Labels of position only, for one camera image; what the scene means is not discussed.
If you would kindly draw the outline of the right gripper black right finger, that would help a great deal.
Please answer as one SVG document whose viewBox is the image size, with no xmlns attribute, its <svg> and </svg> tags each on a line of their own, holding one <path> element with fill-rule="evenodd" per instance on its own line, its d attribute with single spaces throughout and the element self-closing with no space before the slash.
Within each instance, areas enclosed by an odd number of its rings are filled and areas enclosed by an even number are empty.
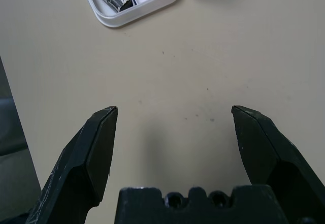
<svg viewBox="0 0 325 224">
<path fill-rule="evenodd" d="M 296 146 L 262 113 L 231 112 L 250 182 L 271 187 L 289 223 L 324 223 L 324 185 Z"/>
</svg>

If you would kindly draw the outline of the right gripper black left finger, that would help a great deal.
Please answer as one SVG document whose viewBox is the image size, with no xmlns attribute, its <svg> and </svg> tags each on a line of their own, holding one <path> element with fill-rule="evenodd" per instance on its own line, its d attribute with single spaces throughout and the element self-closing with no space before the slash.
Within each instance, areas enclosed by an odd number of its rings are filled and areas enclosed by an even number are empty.
<svg viewBox="0 0 325 224">
<path fill-rule="evenodd" d="M 118 108 L 95 112 L 62 150 L 26 223 L 85 223 L 103 200 Z"/>
</svg>

